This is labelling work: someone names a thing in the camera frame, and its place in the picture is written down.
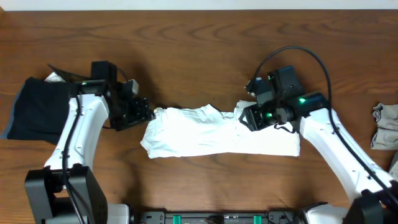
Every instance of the white backdrop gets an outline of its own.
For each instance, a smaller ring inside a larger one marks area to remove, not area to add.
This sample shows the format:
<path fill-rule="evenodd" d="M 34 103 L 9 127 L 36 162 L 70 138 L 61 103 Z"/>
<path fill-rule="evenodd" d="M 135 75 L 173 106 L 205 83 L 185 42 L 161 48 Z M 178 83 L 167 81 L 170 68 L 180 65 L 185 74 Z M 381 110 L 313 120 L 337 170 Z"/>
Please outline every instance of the white backdrop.
<path fill-rule="evenodd" d="M 398 0 L 0 0 L 5 11 L 398 9 Z"/>

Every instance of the crumpled white fabric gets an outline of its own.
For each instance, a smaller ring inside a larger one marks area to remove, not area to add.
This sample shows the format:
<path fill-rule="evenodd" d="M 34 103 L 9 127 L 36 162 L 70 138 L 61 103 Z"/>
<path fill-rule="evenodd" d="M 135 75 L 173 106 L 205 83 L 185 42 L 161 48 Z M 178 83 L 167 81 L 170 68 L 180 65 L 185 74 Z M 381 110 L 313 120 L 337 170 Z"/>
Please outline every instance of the crumpled white fabric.
<path fill-rule="evenodd" d="M 254 104 L 240 101 L 234 112 L 219 112 L 211 105 L 198 109 L 156 108 L 141 145 L 149 158 L 202 156 L 224 152 L 298 156 L 300 138 L 273 126 L 250 131 L 239 122 L 243 108 Z M 290 123 L 284 125 L 292 130 Z"/>

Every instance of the black cable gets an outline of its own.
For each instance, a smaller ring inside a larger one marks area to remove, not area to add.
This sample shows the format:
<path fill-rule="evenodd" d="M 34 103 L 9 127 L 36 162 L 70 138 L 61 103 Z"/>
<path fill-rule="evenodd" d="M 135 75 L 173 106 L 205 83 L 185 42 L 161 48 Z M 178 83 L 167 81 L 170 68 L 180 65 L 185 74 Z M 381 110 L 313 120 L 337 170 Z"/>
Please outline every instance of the black cable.
<path fill-rule="evenodd" d="M 325 73 L 325 77 L 326 77 L 326 82 L 328 85 L 328 105 L 327 105 L 327 109 L 329 111 L 329 120 L 330 120 L 330 124 L 333 127 L 334 132 L 337 134 L 337 136 L 339 137 L 340 141 L 343 143 L 343 145 L 347 148 L 347 150 L 353 155 L 353 157 L 359 162 L 359 164 L 361 164 L 361 166 L 363 166 L 363 168 L 366 170 L 366 172 L 368 172 L 369 176 L 372 177 L 385 191 L 385 193 L 387 194 L 387 196 L 390 198 L 390 203 L 392 203 L 395 206 L 395 209 L 398 210 L 398 200 L 396 199 L 396 197 L 391 193 L 390 189 L 377 177 L 377 175 L 365 164 L 365 162 L 354 152 L 354 150 L 349 146 L 349 144 L 346 142 L 346 140 L 344 139 L 344 137 L 341 135 L 341 133 L 339 132 L 334 120 L 333 120 L 333 116 L 332 116 L 332 108 L 331 108 L 331 83 L 330 83 L 330 77 L 329 77 L 329 73 L 328 70 L 326 69 L 326 66 L 323 64 L 323 62 L 321 61 L 321 59 L 315 54 L 313 53 L 311 50 L 306 49 L 305 47 L 300 47 L 300 46 L 287 46 L 287 47 L 282 47 L 279 50 L 274 51 L 273 53 L 271 53 L 270 55 L 268 55 L 261 63 L 260 65 L 257 67 L 256 72 L 254 73 L 254 77 L 253 80 L 255 78 L 258 77 L 260 71 L 261 71 L 261 67 L 272 57 L 274 57 L 276 54 L 278 54 L 281 51 L 284 50 L 288 50 L 288 49 L 297 49 L 297 50 L 303 50 L 304 52 L 310 54 L 313 58 L 315 58 L 315 60 L 317 60 L 317 62 L 319 63 L 319 65 L 321 66 L 323 72 Z"/>
<path fill-rule="evenodd" d="M 83 219 L 83 216 L 81 215 L 81 212 L 77 206 L 77 202 L 75 199 L 75 196 L 73 195 L 73 191 L 72 191 L 72 187 L 69 183 L 69 179 L 68 179 L 68 174 L 67 174 L 67 168 L 68 168 L 68 164 L 67 164 L 67 157 L 68 157 L 68 152 L 69 152 L 69 144 L 70 141 L 72 139 L 73 136 L 73 132 L 75 131 L 77 122 L 79 120 L 80 114 L 81 114 L 81 107 L 80 107 L 80 100 L 78 98 L 78 94 L 75 96 L 76 98 L 76 102 L 77 102 L 77 114 L 76 114 L 76 118 L 73 121 L 72 127 L 70 128 L 70 132 L 69 135 L 67 137 L 67 140 L 65 142 L 65 147 L 63 148 L 63 154 L 62 154 L 62 177 L 63 177 L 63 182 L 67 188 L 67 192 L 68 195 L 70 197 L 71 203 L 73 205 L 73 209 L 79 219 L 80 224 L 85 224 L 85 221 Z"/>
<path fill-rule="evenodd" d="M 126 74 L 124 73 L 124 71 L 121 70 L 121 68 L 119 68 L 119 67 L 117 67 L 117 66 L 116 66 L 116 68 L 119 70 L 120 73 L 122 73 L 122 76 L 124 77 L 124 79 L 126 79 L 126 82 L 128 82 L 129 80 L 127 79 L 127 76 L 126 76 Z"/>

